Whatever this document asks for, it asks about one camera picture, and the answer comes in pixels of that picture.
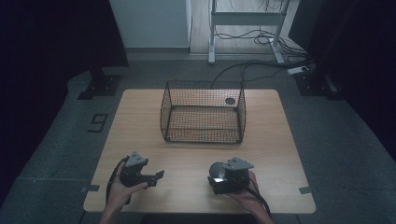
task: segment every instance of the wall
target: wall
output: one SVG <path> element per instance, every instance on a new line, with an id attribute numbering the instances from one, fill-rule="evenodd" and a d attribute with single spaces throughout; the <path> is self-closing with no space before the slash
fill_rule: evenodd
<path id="1" fill-rule="evenodd" d="M 110 0 L 125 48 L 189 48 L 191 0 Z"/>

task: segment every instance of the metal frame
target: metal frame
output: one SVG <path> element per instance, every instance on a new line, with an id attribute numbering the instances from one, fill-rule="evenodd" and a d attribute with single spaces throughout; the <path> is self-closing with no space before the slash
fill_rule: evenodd
<path id="1" fill-rule="evenodd" d="M 217 25 L 264 25 L 276 26 L 274 38 L 270 38 L 271 49 L 278 63 L 285 63 L 278 45 L 280 31 L 285 21 L 290 0 L 286 0 L 281 12 L 216 12 L 216 0 L 212 0 L 210 13 L 210 38 L 208 62 L 215 63 L 215 27 Z"/>

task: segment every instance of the black wire basket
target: black wire basket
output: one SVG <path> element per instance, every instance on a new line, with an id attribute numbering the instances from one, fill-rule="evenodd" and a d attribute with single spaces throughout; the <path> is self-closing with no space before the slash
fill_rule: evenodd
<path id="1" fill-rule="evenodd" d="M 240 144 L 245 126 L 242 82 L 166 82 L 161 107 L 165 141 Z"/>

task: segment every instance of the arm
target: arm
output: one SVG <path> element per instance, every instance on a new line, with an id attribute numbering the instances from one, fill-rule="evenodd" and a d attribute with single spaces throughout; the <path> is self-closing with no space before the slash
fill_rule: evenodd
<path id="1" fill-rule="evenodd" d="M 252 180 L 249 187 L 257 191 L 259 187 L 257 185 L 256 176 L 253 172 L 249 171 L 249 177 Z M 249 192 L 243 190 L 238 193 L 228 194 L 228 196 L 237 200 L 245 210 L 254 216 L 259 224 L 274 224 L 274 221 L 270 218 L 270 216 L 268 216 L 268 213 L 262 206 L 262 203 Z"/>
<path id="2" fill-rule="evenodd" d="M 103 211 L 100 224 L 113 224 L 117 223 L 117 219 L 120 215 L 122 207 L 131 197 L 131 195 L 141 189 L 145 189 L 148 183 L 141 183 L 136 186 L 126 188 L 120 182 L 120 173 L 124 163 L 122 163 L 117 171 L 117 175 L 114 178 L 111 190 L 108 196 L 108 202 L 105 210 Z"/>

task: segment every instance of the table surface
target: table surface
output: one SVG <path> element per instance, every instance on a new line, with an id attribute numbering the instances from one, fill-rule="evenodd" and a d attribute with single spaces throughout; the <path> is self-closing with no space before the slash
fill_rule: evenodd
<path id="1" fill-rule="evenodd" d="M 238 157 L 254 165 L 262 197 L 273 213 L 309 214 L 316 210 L 278 93 L 245 90 L 247 123 L 242 144 L 167 143 L 160 130 L 163 90 L 127 90 L 108 134 L 84 203 L 102 212 L 106 186 L 117 163 L 133 151 L 148 159 L 143 175 L 165 170 L 157 187 L 132 196 L 122 211 L 143 213 L 245 213 L 226 195 L 215 195 L 207 176 L 211 164 Z"/>

